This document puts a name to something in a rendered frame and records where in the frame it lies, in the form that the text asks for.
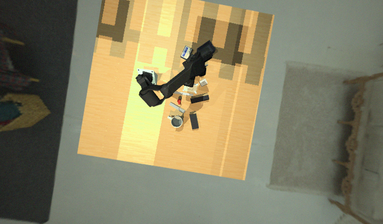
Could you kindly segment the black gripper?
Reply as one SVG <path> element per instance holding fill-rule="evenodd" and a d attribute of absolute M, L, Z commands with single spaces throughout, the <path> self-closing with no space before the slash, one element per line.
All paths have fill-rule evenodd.
<path fill-rule="evenodd" d="M 191 79 L 189 79 L 189 80 L 184 84 L 184 86 L 193 87 L 193 86 L 194 86 L 194 80 L 195 80 L 195 77 L 192 77 Z"/>

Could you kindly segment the white mug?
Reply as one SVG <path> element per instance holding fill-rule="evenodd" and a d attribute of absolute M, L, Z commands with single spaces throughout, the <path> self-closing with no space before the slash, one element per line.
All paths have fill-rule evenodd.
<path fill-rule="evenodd" d="M 179 115 L 174 117 L 168 116 L 167 118 L 171 119 L 171 125 L 175 128 L 180 127 L 183 123 L 183 118 Z"/>

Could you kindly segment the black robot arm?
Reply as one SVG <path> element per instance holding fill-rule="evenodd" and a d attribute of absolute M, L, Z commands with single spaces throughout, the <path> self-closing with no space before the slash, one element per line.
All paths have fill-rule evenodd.
<path fill-rule="evenodd" d="M 165 99 L 170 98 L 176 90 L 178 90 L 192 77 L 205 76 L 205 62 L 212 59 L 212 56 L 213 54 L 208 47 L 200 52 L 196 52 L 193 56 L 190 56 L 182 63 L 185 68 L 180 73 L 162 85 L 152 84 L 152 73 L 142 71 L 143 74 L 139 74 L 135 78 L 141 86 L 139 96 L 149 107 L 161 105 Z M 160 91 L 164 96 L 163 99 L 159 99 L 154 91 Z"/>

